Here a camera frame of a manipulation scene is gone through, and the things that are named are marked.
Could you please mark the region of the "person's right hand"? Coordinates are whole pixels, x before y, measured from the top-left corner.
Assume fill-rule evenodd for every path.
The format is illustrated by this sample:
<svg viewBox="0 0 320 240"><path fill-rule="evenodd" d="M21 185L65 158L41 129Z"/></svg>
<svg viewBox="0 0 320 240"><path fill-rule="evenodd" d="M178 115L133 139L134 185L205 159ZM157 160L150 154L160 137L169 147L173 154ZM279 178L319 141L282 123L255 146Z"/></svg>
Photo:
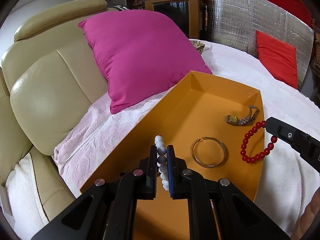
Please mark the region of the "person's right hand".
<svg viewBox="0 0 320 240"><path fill-rule="evenodd" d="M304 213L297 220L295 229L291 235L291 239L301 239L315 220L316 215L319 213L320 195L319 188L313 194L311 202L306 206Z"/></svg>

